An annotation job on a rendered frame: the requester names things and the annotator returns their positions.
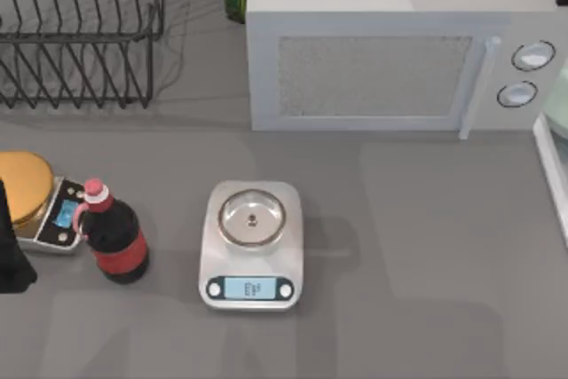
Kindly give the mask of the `silver kitchen scale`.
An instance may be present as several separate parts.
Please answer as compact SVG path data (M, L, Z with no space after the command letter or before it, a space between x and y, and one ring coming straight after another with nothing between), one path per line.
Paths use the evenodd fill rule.
M218 183L202 227L201 300L218 310L286 311L300 299L303 285L299 192L281 181Z

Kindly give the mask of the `pale microwave oven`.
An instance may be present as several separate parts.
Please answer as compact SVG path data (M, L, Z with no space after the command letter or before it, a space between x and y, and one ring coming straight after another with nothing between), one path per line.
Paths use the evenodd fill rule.
M568 59L568 7L556 0L248 0L254 130L449 131L458 135L484 55L502 44L475 131L529 131ZM522 72L511 57L548 41L556 56ZM496 97L529 81L520 108Z

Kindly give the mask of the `dark bottle with red label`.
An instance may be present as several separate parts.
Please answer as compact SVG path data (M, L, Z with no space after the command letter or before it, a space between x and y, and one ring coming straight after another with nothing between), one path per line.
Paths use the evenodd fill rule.
M86 180L83 189L83 203L72 219L74 231L109 280L121 285L140 280L150 263L150 248L136 212L99 178Z

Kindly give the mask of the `microwave knob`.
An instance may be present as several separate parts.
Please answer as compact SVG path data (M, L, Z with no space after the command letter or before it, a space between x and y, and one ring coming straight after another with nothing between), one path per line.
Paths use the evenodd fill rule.
M545 67L555 56L555 46L540 40L519 46L511 57L511 63L519 71L532 72Z
M505 108L520 108L530 104L537 96L537 86L529 81L503 86L498 94L498 103Z

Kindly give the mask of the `scale with gold plate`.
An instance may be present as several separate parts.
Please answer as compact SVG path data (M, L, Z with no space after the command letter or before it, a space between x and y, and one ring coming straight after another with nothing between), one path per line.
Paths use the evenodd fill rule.
M0 180L24 251L72 255L78 250L81 237L72 219L83 202L81 183L55 175L42 156L27 151L0 151Z

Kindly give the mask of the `white and green appliance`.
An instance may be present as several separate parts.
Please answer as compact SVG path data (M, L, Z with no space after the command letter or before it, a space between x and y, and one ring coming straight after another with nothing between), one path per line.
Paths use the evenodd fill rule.
M568 60L546 97L533 135L568 249Z

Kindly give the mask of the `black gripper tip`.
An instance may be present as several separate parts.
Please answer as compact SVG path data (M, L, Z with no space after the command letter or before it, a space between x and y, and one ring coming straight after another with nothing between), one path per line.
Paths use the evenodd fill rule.
M0 295L21 294L36 281L37 272L17 241L0 179Z

